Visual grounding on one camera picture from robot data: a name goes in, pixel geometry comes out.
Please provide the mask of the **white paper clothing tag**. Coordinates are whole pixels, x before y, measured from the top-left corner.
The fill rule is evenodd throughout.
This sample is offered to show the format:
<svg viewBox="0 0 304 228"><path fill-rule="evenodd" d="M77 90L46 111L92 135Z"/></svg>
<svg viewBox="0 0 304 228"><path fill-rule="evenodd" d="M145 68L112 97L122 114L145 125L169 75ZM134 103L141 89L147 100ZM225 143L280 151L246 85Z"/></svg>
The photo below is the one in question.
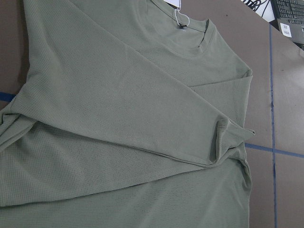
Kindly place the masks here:
<svg viewBox="0 0 304 228"><path fill-rule="evenodd" d="M176 8L181 8L181 0L164 0L164 2L172 5L173 7L176 7Z"/></svg>

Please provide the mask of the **black labelled box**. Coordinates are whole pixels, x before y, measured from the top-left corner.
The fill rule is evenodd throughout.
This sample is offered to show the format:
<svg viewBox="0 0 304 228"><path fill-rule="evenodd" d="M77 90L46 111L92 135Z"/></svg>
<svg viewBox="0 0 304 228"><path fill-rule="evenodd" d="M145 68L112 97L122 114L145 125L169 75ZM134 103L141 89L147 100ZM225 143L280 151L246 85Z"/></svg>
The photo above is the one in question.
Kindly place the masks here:
<svg viewBox="0 0 304 228"><path fill-rule="evenodd" d="M281 18L276 19L278 24L278 29L283 36L290 39L298 46L304 45L304 21L299 19Z"/></svg>

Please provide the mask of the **green long-sleeve shirt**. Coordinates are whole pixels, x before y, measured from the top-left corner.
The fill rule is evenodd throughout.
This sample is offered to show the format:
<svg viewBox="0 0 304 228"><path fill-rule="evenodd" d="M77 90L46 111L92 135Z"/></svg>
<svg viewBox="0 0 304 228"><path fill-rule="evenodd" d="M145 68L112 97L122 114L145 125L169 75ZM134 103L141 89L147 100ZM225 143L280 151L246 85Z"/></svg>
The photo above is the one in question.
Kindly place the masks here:
<svg viewBox="0 0 304 228"><path fill-rule="evenodd" d="M3 228L247 228L250 67L163 0L26 0Z"/></svg>

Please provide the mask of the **black keyboard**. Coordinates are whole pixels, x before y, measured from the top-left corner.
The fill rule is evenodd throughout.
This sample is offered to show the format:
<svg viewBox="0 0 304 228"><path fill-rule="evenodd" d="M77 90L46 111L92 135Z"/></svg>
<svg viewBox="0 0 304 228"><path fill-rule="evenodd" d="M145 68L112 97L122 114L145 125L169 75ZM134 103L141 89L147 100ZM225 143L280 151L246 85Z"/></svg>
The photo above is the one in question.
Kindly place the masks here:
<svg viewBox="0 0 304 228"><path fill-rule="evenodd" d="M291 24L304 23L303 0L271 0L275 19L286 19Z"/></svg>

